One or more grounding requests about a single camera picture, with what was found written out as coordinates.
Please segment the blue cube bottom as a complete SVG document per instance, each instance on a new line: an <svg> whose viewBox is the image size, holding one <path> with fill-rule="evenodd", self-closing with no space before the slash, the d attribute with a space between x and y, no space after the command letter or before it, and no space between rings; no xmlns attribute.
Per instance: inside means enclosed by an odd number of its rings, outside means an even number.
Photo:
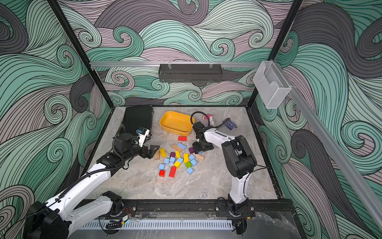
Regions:
<svg viewBox="0 0 382 239"><path fill-rule="evenodd" d="M188 173L189 175L191 175L193 172L194 172L194 170L193 170L191 167L187 169L187 173Z"/></svg>

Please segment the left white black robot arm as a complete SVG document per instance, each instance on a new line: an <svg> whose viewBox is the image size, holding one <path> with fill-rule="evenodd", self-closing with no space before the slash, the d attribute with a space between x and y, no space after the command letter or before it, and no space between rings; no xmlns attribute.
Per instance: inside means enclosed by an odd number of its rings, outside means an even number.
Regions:
<svg viewBox="0 0 382 239"><path fill-rule="evenodd" d="M146 134L133 136L130 133L115 136L111 151L99 158L83 176L46 202L36 202L29 207L23 238L66 239L99 216L108 213L118 216L122 211L122 199L111 191L81 207L78 205L133 158L153 158L160 147L145 146L146 137Z"/></svg>

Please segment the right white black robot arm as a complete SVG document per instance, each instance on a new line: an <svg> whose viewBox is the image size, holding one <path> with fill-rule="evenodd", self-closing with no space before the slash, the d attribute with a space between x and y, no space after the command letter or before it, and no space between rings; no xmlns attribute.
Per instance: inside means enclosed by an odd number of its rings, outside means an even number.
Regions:
<svg viewBox="0 0 382 239"><path fill-rule="evenodd" d="M250 145L242 135L230 136L211 125L204 126L201 122L192 125L197 139L193 143L194 151L210 151L215 146L222 150L226 167L232 176L227 206L232 215L242 215L249 202L246 195L247 181L257 166Z"/></svg>

